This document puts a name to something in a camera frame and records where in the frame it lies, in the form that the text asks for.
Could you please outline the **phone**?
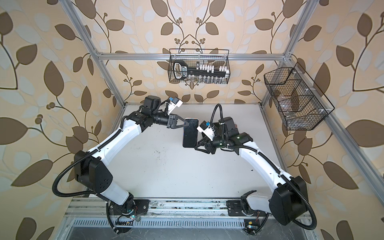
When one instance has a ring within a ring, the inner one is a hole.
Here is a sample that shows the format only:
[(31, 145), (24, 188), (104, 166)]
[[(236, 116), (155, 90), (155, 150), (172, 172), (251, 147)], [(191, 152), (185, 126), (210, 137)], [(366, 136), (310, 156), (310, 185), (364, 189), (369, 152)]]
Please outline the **phone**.
[(198, 142), (198, 126), (199, 126), (199, 120), (198, 119), (186, 119), (186, 122), (189, 123), (187, 127), (184, 127), (184, 134), (183, 134), (183, 147), (184, 148), (194, 148), (197, 145)]

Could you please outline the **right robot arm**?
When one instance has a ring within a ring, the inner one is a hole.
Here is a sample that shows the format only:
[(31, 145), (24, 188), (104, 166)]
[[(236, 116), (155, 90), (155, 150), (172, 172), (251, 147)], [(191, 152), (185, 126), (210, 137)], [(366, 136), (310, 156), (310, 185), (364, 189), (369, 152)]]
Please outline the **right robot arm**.
[(303, 178), (292, 177), (272, 162), (249, 134), (238, 131), (231, 117), (224, 117), (221, 104), (215, 106), (213, 113), (216, 112), (220, 113), (218, 122), (211, 119), (198, 126), (197, 130), (203, 138), (194, 149), (211, 155), (218, 149), (237, 154), (259, 173), (272, 191), (271, 196), (259, 194), (256, 190), (243, 194), (240, 200), (241, 212), (252, 216), (260, 211), (267, 216), (273, 215), (281, 225), (294, 223), (305, 230), (314, 230), (318, 221), (309, 203)]

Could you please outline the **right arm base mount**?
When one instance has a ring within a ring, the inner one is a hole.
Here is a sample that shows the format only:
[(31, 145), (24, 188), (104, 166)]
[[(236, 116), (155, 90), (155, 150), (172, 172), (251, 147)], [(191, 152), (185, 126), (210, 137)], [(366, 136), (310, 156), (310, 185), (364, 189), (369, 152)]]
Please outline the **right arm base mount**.
[(245, 220), (243, 231), (249, 236), (256, 236), (265, 226), (270, 214), (252, 210), (246, 200), (226, 201), (228, 215), (230, 217), (251, 217), (251, 220)]

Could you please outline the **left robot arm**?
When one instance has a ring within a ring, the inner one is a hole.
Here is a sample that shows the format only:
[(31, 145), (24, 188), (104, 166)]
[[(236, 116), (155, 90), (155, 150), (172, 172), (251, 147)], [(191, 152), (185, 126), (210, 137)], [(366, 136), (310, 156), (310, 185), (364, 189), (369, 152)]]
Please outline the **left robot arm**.
[[(182, 120), (182, 117), (172, 114), (172, 111), (182, 104), (183, 101), (177, 97), (170, 97), (166, 101), (161, 101), (156, 96), (146, 97), (137, 111), (122, 117), (120, 126), (107, 139), (86, 153), (83, 151), (76, 153), (75, 161), (54, 180), (53, 193), (62, 198), (93, 194), (119, 206), (126, 205), (130, 200), (130, 194), (114, 181), (108, 166), (131, 140), (153, 124), (178, 129), (180, 125), (177, 121)], [(75, 179), (87, 187), (86, 191), (77, 193), (59, 191), (60, 180), (71, 169), (75, 169)]]

